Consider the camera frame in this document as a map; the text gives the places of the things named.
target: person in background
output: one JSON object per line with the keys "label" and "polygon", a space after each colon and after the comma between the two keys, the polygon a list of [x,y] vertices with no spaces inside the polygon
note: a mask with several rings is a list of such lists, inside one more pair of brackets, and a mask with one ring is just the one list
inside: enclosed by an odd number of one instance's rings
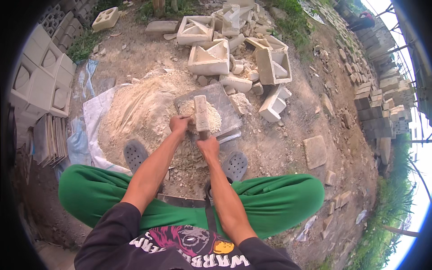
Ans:
{"label": "person in background", "polygon": [[360,13],[359,18],[350,24],[348,28],[355,32],[358,30],[363,30],[366,28],[374,27],[375,26],[375,20],[374,17],[367,11],[364,11]]}

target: dust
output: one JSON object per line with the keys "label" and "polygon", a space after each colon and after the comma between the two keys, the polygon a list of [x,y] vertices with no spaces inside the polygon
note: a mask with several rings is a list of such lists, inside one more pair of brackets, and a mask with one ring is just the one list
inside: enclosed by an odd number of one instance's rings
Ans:
{"label": "dust", "polygon": [[[181,104],[179,106],[180,114],[188,114],[188,115],[194,115],[195,112],[195,105],[193,100],[188,100],[185,103]],[[207,116],[209,119],[209,126],[210,126],[210,133],[216,133],[220,131],[220,127],[222,125],[222,120],[220,118],[219,113],[214,108],[213,104],[207,102]],[[190,130],[193,134],[197,135],[198,132],[196,129]]]}

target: grass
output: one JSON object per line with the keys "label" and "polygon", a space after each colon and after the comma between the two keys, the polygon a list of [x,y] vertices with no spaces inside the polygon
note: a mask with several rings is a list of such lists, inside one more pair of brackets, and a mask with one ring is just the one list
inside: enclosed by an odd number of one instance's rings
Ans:
{"label": "grass", "polygon": [[396,252],[400,235],[385,230],[382,225],[399,228],[411,213],[414,189],[408,181],[412,171],[407,158],[409,145],[401,143],[405,134],[398,135],[394,145],[394,168],[389,179],[378,178],[377,202],[375,210],[367,220],[367,228],[362,238],[351,252],[346,270],[379,270],[388,262],[388,257]]}
{"label": "grass", "polygon": [[307,14],[297,0],[273,0],[272,6],[284,10],[288,14],[287,19],[279,19],[276,24],[280,28],[282,39],[289,39],[294,43],[302,60],[311,60],[309,49],[309,35],[311,29],[308,27]]}

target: broken concrete block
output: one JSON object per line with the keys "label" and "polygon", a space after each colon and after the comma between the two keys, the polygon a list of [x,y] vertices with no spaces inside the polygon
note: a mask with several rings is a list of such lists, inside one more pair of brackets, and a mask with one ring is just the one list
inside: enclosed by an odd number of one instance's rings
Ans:
{"label": "broken concrete block", "polygon": [[283,43],[279,39],[273,37],[272,35],[265,35],[264,38],[270,44],[272,50],[275,50],[275,51],[287,51],[288,50],[288,46],[285,43]]}
{"label": "broken concrete block", "polygon": [[291,66],[286,51],[274,51],[266,48],[258,50],[255,56],[261,84],[289,83],[292,81]]}
{"label": "broken concrete block", "polygon": [[221,75],[229,73],[229,47],[224,38],[194,43],[187,68],[197,75]]}
{"label": "broken concrete block", "polygon": [[92,24],[92,28],[95,32],[99,32],[103,29],[114,27],[120,14],[118,13],[118,7],[112,7],[99,13],[95,21]]}
{"label": "broken concrete block", "polygon": [[260,82],[256,82],[252,85],[252,91],[256,95],[262,95],[264,94],[264,88],[263,85]]}
{"label": "broken concrete block", "polygon": [[178,21],[153,21],[145,30],[148,35],[173,34],[177,30]]}
{"label": "broken concrete block", "polygon": [[350,129],[350,126],[353,124],[353,118],[351,117],[351,114],[348,110],[344,110],[342,113],[343,122],[345,123],[345,126]]}
{"label": "broken concrete block", "polygon": [[198,41],[212,41],[214,28],[214,16],[184,16],[178,28],[177,43],[192,45]]}
{"label": "broken concrete block", "polygon": [[236,4],[223,4],[222,9],[222,35],[235,36],[240,34],[240,6]]}
{"label": "broken concrete block", "polygon": [[234,50],[237,46],[242,44],[245,41],[245,36],[243,34],[239,34],[236,37],[231,38],[228,40],[229,43],[229,49]]}
{"label": "broken concrete block", "polygon": [[333,105],[330,102],[326,93],[321,94],[321,104],[323,106],[324,112],[330,117],[334,117]]}
{"label": "broken concrete block", "polygon": [[235,94],[235,89],[232,86],[225,86],[224,89],[225,89],[225,93],[227,95],[233,95],[233,94]]}
{"label": "broken concrete block", "polygon": [[324,138],[321,135],[303,140],[303,146],[309,170],[319,167],[327,161]]}
{"label": "broken concrete block", "polygon": [[344,206],[351,199],[351,191],[347,191],[340,196],[340,207]]}
{"label": "broken concrete block", "polygon": [[219,76],[219,81],[223,86],[232,86],[241,93],[246,93],[252,88],[252,82],[250,80],[234,75],[232,72],[228,75]]}
{"label": "broken concrete block", "polygon": [[208,84],[208,80],[207,80],[207,78],[206,77],[204,77],[204,76],[200,76],[199,78],[198,78],[198,83],[201,85],[201,86],[206,86],[207,84]]}
{"label": "broken concrete block", "polygon": [[279,121],[279,113],[286,108],[285,99],[290,96],[291,92],[285,85],[273,86],[258,113],[270,123]]}
{"label": "broken concrete block", "polygon": [[329,186],[334,186],[335,180],[336,180],[336,174],[328,170],[325,177],[325,184]]}
{"label": "broken concrete block", "polygon": [[244,93],[230,95],[229,100],[237,114],[246,114],[252,111],[252,104],[249,103]]}
{"label": "broken concrete block", "polygon": [[252,82],[258,81],[259,78],[260,78],[260,74],[256,70],[252,70],[248,73],[248,79],[251,80]]}
{"label": "broken concrete block", "polygon": [[323,230],[326,230],[328,228],[332,220],[333,220],[333,215],[330,215],[329,217],[323,220]]}

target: foot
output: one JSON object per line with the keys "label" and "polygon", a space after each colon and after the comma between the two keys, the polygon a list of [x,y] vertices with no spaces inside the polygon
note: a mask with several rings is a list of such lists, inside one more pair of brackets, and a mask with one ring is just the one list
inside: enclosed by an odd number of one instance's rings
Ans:
{"label": "foot", "polygon": [[149,157],[144,145],[137,140],[128,141],[123,149],[123,154],[132,174],[135,174],[144,160]]}

